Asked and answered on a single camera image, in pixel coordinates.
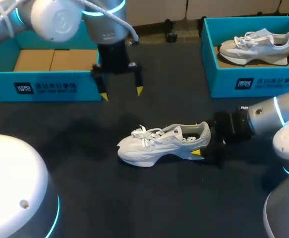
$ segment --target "black tabletop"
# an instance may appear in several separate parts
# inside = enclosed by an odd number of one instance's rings
[[[163,128],[210,119],[262,99],[211,100],[198,43],[129,48],[144,67],[110,76],[109,102],[0,103],[0,134],[43,157],[61,198],[66,238],[266,238],[262,177],[271,140],[227,146],[222,169],[167,157],[152,168],[120,162],[117,143],[141,124]]]

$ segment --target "floor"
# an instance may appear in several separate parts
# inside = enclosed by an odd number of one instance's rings
[[[163,23],[138,26],[135,27],[135,30],[140,36],[141,43],[166,42]],[[183,19],[176,21],[173,25],[173,32],[178,34],[177,42],[198,42],[200,40],[197,20]]]

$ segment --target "shoe tongue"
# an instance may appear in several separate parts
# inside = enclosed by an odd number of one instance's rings
[[[167,131],[161,138],[175,136],[178,140],[183,140],[182,129],[180,126],[174,127],[172,130]]]
[[[272,43],[272,45],[274,44],[274,39],[273,39],[272,35],[267,35],[267,36],[263,36],[263,37],[260,37],[258,39],[255,39],[255,41],[257,41],[257,42],[265,41],[265,40],[269,40]]]
[[[249,35],[249,37],[260,38],[270,34],[271,34],[270,31],[268,31],[266,28],[263,28],[260,31],[253,32],[252,34]]]

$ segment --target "blue led ring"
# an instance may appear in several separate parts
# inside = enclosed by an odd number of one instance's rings
[[[120,9],[122,9],[125,5],[125,0],[122,1],[122,3],[120,3],[119,6],[116,6],[115,8],[108,10],[107,12],[113,14],[117,11],[119,11]],[[89,12],[89,11],[83,11],[84,14],[88,15],[88,16],[103,16],[103,14],[101,12]]]
[[[55,217],[55,221],[54,221],[54,223],[53,223],[53,225],[52,225],[52,227],[51,227],[49,233],[46,235],[45,238],[49,238],[49,237],[50,237],[50,235],[52,234],[52,232],[53,232],[53,230],[54,230],[54,228],[55,228],[55,226],[56,226],[57,220],[58,220],[59,209],[60,209],[59,196],[57,196],[57,199],[58,199],[58,208],[57,208],[57,214],[56,214],[56,217]]]

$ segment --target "shoe insole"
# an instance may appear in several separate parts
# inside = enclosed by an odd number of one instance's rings
[[[183,134],[183,141],[197,140],[200,137],[197,133]]]

